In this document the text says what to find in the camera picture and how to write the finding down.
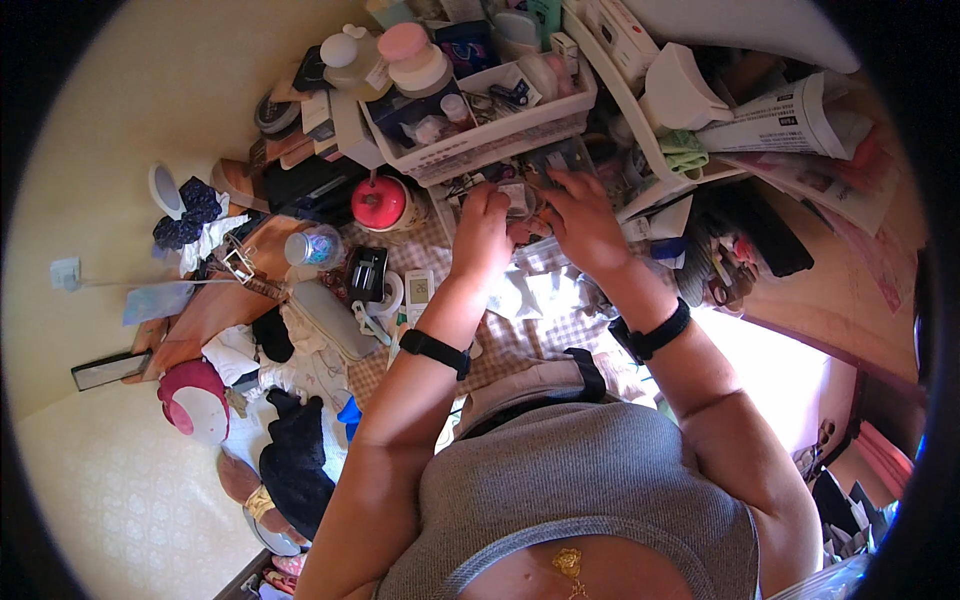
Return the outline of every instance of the woman's right arm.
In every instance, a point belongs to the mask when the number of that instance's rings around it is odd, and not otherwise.
[[[548,221],[561,249],[597,282],[631,331],[653,331],[677,309],[677,298],[630,253],[603,185],[583,173],[549,175],[566,188],[540,192],[555,210],[548,212]],[[823,542],[813,498],[704,330],[691,321],[646,365],[677,415],[701,472],[751,508],[763,596],[817,570]]]

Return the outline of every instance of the woman's left arm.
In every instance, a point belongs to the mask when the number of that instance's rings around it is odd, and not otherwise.
[[[514,242],[510,201],[492,184],[470,190],[453,244],[450,275],[417,329],[467,349]],[[373,587],[417,538],[420,476],[453,403],[457,373],[401,351],[373,393],[326,507],[297,598],[369,598]]]

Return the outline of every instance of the green towel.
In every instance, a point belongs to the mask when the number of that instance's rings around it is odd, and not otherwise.
[[[707,150],[697,136],[687,130],[670,130],[657,140],[666,166],[674,173],[692,171],[710,160]]]

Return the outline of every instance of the woman's left hand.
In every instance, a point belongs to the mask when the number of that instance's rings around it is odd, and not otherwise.
[[[486,290],[503,276],[516,241],[529,237],[522,224],[507,227],[509,207],[510,199],[493,183],[470,189],[453,240],[451,277],[466,278]]]

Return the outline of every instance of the person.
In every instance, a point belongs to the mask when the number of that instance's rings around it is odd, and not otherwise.
[[[602,184],[549,175],[562,188],[540,193],[561,249],[631,332],[683,325],[685,305],[631,254]],[[508,204],[492,184],[473,188],[417,330],[469,347],[513,254]],[[436,456],[457,372],[402,351],[353,438],[296,598],[756,598],[809,576],[822,541],[800,474],[704,331],[689,321],[666,337],[645,362],[679,427],[602,383],[597,394],[581,354],[471,394],[460,435]]]

